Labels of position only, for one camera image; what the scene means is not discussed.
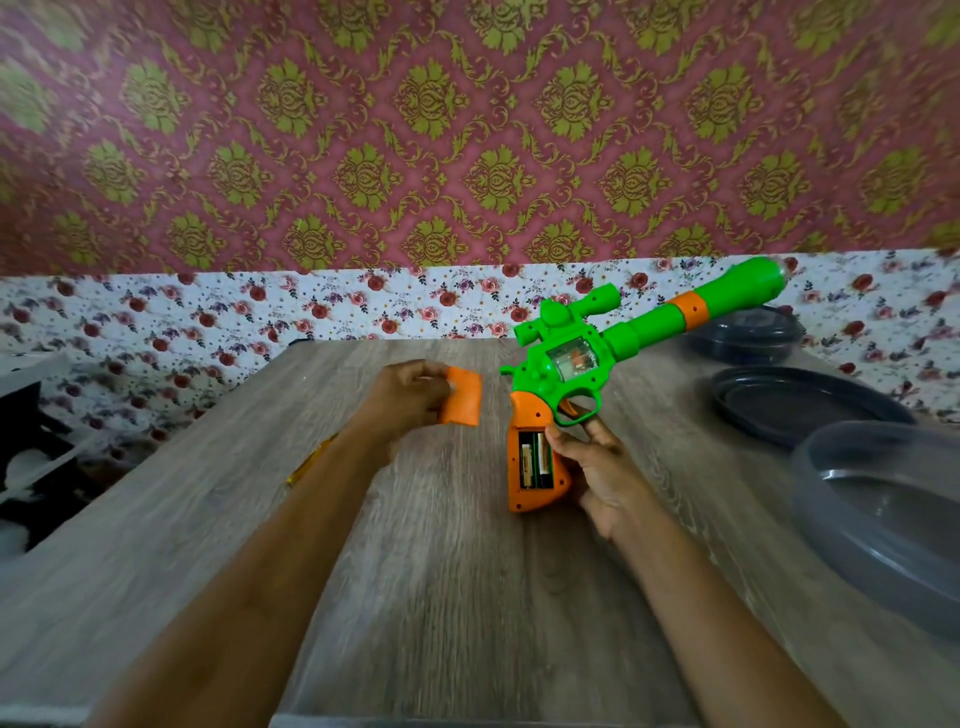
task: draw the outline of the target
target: wallpaper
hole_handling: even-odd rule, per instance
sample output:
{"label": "wallpaper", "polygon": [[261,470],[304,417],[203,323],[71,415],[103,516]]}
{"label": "wallpaper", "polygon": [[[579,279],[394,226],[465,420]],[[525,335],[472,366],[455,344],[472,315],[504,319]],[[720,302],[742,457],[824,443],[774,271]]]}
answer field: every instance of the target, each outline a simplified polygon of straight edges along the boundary
{"label": "wallpaper", "polygon": [[[135,464],[297,339],[508,336],[545,298],[569,303],[613,282],[623,304],[591,319],[605,328],[742,259],[6,279],[0,348],[68,351],[74,370],[44,386],[46,411],[100,431],[92,457]],[[784,260],[794,275],[775,304],[806,326],[808,351],[960,423],[960,257]]]}
{"label": "wallpaper", "polygon": [[960,239],[955,3],[0,7],[2,275]]}

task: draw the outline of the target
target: plastic container lid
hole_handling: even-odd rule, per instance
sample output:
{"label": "plastic container lid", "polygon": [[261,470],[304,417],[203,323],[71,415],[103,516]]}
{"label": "plastic container lid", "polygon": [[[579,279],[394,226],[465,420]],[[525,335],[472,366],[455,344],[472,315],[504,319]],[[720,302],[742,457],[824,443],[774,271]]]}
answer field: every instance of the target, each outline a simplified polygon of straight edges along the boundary
{"label": "plastic container lid", "polygon": [[794,518],[833,569],[925,629],[960,639],[960,437],[847,422],[793,453]]}
{"label": "plastic container lid", "polygon": [[792,313],[764,305],[707,321],[689,335],[725,344],[780,346],[795,344],[805,333],[806,330]]}

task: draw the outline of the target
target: green toy gun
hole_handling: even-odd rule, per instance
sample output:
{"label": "green toy gun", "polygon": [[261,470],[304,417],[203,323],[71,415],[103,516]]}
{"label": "green toy gun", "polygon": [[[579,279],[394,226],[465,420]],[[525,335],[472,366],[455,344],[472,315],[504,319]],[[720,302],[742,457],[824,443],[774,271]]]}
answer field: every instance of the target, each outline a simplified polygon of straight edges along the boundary
{"label": "green toy gun", "polygon": [[[530,347],[526,360],[500,368],[500,374],[514,378],[510,395],[514,416],[507,436],[510,509],[540,508],[569,488],[569,474],[546,445],[543,431],[552,422],[575,425],[597,414],[600,390],[614,364],[710,319],[763,305],[780,294],[786,280],[786,269],[776,260],[754,257],[732,266],[718,279],[603,331],[585,319],[620,306],[620,292],[612,283],[568,305],[543,301],[537,320],[514,328],[520,346]],[[573,409],[567,399],[578,395],[593,398],[594,408],[587,413]]]}

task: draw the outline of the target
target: table surface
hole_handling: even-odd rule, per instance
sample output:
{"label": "table surface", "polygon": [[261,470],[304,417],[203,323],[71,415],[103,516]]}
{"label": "table surface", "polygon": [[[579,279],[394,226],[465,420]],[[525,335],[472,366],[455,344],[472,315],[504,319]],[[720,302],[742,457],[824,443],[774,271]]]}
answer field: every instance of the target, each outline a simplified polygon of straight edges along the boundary
{"label": "table surface", "polygon": [[[852,726],[960,724],[950,645],[804,544],[785,452],[713,413],[719,366],[681,345],[618,365],[604,390],[662,497]],[[698,725],[642,594],[582,514],[507,511],[496,372],[522,357],[507,340],[304,343],[255,374],[0,574],[0,719],[89,706],[283,500],[379,367],[419,356],[484,375],[481,426],[414,433],[376,478],[280,711]]]}

